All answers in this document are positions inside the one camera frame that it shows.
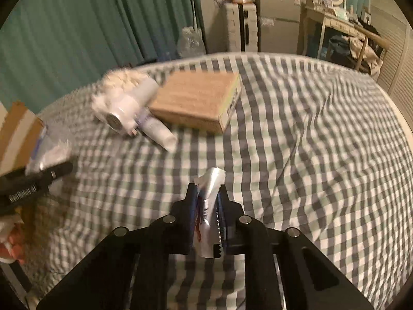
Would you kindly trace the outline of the large clear water jug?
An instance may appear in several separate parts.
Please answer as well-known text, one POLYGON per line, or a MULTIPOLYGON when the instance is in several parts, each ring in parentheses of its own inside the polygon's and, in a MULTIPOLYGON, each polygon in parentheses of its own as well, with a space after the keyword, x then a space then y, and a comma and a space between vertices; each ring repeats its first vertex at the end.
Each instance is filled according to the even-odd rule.
POLYGON ((180 58, 188 59, 206 54, 206 48, 199 28, 184 27, 177 42, 177 52, 180 58))

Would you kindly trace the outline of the checkered bed sheet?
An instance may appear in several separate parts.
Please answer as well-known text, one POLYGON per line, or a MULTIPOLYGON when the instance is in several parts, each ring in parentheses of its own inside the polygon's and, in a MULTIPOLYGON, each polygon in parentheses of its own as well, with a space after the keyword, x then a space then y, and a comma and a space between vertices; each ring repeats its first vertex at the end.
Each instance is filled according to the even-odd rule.
POLYGON ((173 153, 98 121, 96 83, 42 110, 68 133, 78 161, 62 194, 36 207, 24 271, 39 293, 115 227, 149 225, 191 180, 220 167, 245 213, 277 230, 300 229, 385 309, 412 273, 412 132, 382 88, 292 55, 220 54, 144 68, 158 83, 179 70, 232 71, 243 87, 223 134, 172 127, 173 153))

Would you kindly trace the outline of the white dressing table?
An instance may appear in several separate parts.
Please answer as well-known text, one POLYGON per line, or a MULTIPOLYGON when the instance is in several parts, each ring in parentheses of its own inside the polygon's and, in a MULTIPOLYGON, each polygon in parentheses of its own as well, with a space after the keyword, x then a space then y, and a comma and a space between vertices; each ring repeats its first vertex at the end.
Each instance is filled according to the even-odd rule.
POLYGON ((321 25, 321 34, 319 36, 319 44, 317 48, 316 58, 319 59, 321 56, 321 49, 323 47, 323 42, 325 38, 325 29, 331 28, 336 31, 339 31, 347 36, 352 36, 363 40, 366 38, 355 24, 348 21, 342 20, 333 14, 317 11, 316 9, 305 7, 303 14, 303 34, 304 34, 304 44, 303 44, 303 55, 306 55, 308 52, 308 36, 309 36, 309 24, 311 22, 318 23, 321 25))

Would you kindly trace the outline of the white cream tube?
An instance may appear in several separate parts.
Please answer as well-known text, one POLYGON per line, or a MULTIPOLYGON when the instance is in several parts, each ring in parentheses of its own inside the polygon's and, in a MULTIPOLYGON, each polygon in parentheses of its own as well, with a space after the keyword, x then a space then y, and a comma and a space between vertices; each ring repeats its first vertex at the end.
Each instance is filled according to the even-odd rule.
POLYGON ((169 128, 159 119, 152 115, 147 109, 143 108, 136 119, 139 131, 148 138, 164 148, 168 152, 174 152, 177 146, 177 138, 169 128))

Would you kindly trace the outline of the grey mini fridge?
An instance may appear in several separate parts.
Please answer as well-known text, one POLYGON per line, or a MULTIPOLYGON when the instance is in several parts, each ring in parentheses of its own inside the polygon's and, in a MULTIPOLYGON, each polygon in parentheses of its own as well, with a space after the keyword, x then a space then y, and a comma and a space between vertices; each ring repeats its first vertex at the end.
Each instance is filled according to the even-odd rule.
POLYGON ((295 54, 300 31, 300 1, 258 0, 259 50, 295 54))

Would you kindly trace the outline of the clear plastic water bottle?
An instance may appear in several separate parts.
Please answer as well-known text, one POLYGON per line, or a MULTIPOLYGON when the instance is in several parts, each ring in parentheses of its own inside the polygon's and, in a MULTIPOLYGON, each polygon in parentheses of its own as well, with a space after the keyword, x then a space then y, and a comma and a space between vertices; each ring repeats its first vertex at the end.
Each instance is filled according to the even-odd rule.
POLYGON ((72 138, 67 129, 57 124, 47 124, 36 141, 25 173, 38 173, 69 160, 72 146, 72 138))

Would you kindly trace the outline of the green curtain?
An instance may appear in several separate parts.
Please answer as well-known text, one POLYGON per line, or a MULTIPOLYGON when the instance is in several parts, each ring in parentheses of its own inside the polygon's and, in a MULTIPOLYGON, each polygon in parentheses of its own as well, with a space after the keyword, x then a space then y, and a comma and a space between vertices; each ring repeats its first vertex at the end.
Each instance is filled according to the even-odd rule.
POLYGON ((179 57, 200 0, 18 0, 1 26, 1 103, 39 112, 109 69, 179 57))

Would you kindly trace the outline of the wooden chair with clothes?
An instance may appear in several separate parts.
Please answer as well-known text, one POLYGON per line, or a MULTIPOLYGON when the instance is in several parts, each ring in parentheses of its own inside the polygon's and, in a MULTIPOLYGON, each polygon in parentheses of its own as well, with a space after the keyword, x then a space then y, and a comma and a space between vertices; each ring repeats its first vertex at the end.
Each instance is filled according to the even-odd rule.
POLYGON ((334 35, 328 43, 326 59, 329 62, 368 74, 375 81, 383 66, 382 53, 390 48, 390 42, 380 35, 361 29, 361 38, 334 35))

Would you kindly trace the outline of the silver foil sachet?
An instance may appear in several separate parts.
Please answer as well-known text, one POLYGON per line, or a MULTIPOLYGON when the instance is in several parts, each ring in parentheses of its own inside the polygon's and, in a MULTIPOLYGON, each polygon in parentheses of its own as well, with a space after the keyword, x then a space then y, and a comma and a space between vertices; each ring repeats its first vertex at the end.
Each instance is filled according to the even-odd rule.
POLYGON ((193 246, 202 258, 221 257, 221 236, 218 217, 218 194, 225 183, 225 171, 218 167, 208 169, 194 180, 197 187, 195 230, 193 246))

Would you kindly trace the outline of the white suitcase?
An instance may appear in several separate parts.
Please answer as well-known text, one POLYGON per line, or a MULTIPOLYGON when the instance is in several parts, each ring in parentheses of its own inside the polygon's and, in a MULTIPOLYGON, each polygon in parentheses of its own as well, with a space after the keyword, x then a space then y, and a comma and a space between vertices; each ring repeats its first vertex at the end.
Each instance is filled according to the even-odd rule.
POLYGON ((225 3, 227 50, 258 52, 258 16, 255 4, 225 3))

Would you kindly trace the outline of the brown cardboard box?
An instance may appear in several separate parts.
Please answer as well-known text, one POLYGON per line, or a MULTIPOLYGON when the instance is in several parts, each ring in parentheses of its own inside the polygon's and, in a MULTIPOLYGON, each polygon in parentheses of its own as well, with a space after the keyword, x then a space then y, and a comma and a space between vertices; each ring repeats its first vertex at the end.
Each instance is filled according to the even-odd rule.
POLYGON ((45 124, 22 102, 14 102, 1 126, 1 175, 25 167, 45 124))

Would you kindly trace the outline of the flat tan cardboard box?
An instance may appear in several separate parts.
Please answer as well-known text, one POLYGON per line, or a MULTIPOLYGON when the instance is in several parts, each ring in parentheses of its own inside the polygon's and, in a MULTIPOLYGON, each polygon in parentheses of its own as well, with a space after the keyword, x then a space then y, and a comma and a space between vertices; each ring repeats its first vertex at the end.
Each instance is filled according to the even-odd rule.
POLYGON ((238 73, 174 71, 150 103, 150 112, 165 122, 222 134, 242 91, 238 73))

